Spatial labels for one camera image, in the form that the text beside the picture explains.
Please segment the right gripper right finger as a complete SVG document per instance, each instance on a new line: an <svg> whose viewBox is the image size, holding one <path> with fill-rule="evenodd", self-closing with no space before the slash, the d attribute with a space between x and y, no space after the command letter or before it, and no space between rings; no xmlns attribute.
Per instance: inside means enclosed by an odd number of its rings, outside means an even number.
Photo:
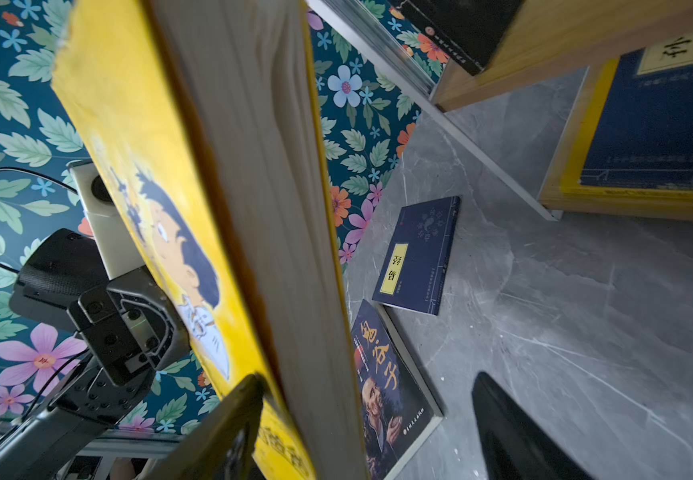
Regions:
<svg viewBox="0 0 693 480"><path fill-rule="evenodd" d="M487 372L478 373L472 400L488 478L591 477Z"/></svg>

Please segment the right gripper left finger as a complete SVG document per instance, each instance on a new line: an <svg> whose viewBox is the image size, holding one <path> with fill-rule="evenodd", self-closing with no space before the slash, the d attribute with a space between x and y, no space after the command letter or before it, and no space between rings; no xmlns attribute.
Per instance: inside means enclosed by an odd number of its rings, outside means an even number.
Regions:
<svg viewBox="0 0 693 480"><path fill-rule="evenodd" d="M252 454L260 430L264 388L246 376L146 479L262 479Z"/></svg>

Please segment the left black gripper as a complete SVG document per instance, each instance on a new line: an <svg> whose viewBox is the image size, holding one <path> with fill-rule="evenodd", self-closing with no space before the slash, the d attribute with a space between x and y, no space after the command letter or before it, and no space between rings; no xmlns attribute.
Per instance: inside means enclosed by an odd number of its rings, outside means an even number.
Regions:
<svg viewBox="0 0 693 480"><path fill-rule="evenodd" d="M148 268L110 279L96 242L67 229L46 238L20 268L10 309L80 332L116 386L190 351L180 315Z"/></svg>

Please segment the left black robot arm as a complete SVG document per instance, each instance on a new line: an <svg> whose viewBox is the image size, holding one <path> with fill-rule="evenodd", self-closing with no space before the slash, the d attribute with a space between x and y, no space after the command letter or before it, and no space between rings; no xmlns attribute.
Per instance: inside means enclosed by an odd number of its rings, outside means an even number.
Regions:
<svg viewBox="0 0 693 480"><path fill-rule="evenodd" d="M74 326L86 352L36 411L0 438L0 479L50 479L150 392L190 351L188 332L148 268L110 278L94 240L61 229L26 260L10 308Z"/></svg>

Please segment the yellow cartoon cover book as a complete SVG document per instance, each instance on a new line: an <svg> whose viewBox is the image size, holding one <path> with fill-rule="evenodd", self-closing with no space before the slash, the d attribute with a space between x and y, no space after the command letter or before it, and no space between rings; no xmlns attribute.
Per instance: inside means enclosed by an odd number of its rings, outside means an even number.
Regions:
<svg viewBox="0 0 693 480"><path fill-rule="evenodd" d="M270 479L368 477L302 1L78 1L52 87Z"/></svg>

